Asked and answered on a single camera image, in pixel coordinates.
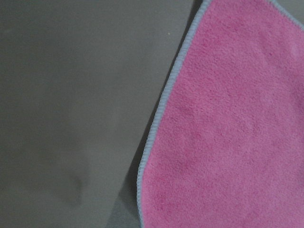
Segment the pink and grey towel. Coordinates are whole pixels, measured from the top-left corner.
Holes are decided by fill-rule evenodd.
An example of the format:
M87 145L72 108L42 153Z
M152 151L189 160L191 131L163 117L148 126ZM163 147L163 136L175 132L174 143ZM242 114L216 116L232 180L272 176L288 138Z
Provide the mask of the pink and grey towel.
M205 0L137 175L142 228L304 225L304 26L275 0Z

